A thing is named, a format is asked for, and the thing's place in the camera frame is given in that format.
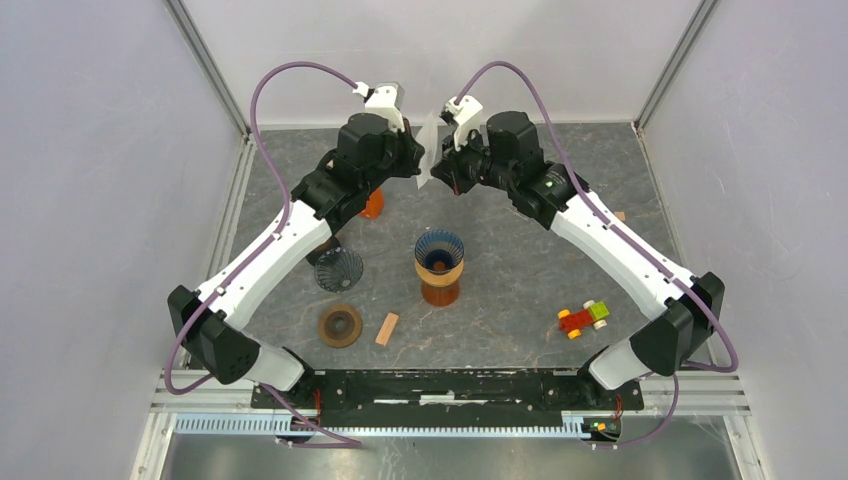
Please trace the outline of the orange coffee filter box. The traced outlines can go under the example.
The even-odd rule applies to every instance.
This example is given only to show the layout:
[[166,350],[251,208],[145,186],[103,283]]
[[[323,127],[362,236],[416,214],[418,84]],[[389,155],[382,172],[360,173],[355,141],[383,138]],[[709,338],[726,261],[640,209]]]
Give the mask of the orange coffee filter box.
[[377,188],[369,195],[365,208],[359,213],[359,215],[366,219],[377,219],[382,213],[384,206],[385,200],[382,189]]

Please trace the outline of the dark red cup carafe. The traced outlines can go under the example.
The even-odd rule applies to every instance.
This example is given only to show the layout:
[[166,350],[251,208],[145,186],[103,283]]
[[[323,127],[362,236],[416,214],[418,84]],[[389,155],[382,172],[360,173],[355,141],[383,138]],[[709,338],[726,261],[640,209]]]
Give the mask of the dark red cup carafe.
[[321,258],[321,256],[324,255],[327,251],[331,251],[340,246],[341,244],[338,238],[336,236],[331,236],[328,240],[326,240],[325,242],[314,248],[312,251],[310,251],[305,256],[305,259],[310,265],[314,266]]

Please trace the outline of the blue glass dripper cone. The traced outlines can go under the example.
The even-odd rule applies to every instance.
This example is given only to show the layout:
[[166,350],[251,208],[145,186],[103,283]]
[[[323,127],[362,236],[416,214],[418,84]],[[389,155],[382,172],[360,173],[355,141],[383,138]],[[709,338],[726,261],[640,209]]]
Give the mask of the blue glass dripper cone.
[[448,230],[436,229],[422,234],[415,243],[414,256],[418,265],[437,272],[441,263],[448,270],[464,260],[465,248],[461,238]]

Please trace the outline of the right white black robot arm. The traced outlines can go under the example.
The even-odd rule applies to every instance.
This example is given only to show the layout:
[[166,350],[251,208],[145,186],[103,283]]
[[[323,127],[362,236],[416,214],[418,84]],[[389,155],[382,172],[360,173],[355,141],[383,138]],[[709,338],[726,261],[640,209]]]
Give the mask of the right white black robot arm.
[[486,125],[445,110],[453,132],[442,141],[432,175],[455,194],[485,185],[506,192],[516,210],[563,238],[599,265],[639,307],[648,322],[602,349],[577,382],[591,408],[612,401],[624,383],[656,374],[670,377],[693,363],[716,328],[725,293],[714,273],[700,276],[661,255],[618,220],[578,175],[548,161],[528,115],[500,112]]

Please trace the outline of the white paper coffee filter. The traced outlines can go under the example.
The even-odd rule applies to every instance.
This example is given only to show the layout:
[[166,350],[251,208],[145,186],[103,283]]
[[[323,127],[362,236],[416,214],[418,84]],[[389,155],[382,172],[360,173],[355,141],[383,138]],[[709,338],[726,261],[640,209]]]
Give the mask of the white paper coffee filter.
[[421,172],[416,175],[416,185],[419,190],[432,178],[431,169],[436,164],[439,147],[437,123],[438,116],[434,111],[430,111],[421,129],[415,136],[416,142],[424,148],[423,156],[419,161]]

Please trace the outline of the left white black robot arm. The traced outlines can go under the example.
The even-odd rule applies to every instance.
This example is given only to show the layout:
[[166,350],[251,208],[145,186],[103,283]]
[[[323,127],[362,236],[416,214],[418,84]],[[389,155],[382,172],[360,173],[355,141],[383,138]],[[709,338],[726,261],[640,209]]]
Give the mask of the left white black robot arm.
[[372,113],[351,116],[337,145],[291,192],[280,213],[235,260],[200,286],[175,287],[166,304],[181,347],[222,385],[241,379],[275,387],[290,407],[314,394],[306,365],[284,347],[245,333],[267,295],[312,251],[366,207],[389,178],[420,172],[425,152],[403,119],[393,127]]

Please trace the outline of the amber glass carafe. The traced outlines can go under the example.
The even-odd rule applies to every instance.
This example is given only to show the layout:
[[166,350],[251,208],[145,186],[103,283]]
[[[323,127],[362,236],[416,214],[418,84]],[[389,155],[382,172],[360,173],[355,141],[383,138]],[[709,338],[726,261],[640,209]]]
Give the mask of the amber glass carafe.
[[448,286],[432,286],[421,284],[422,298],[434,307],[446,307],[454,303],[460,295],[460,284],[454,283]]

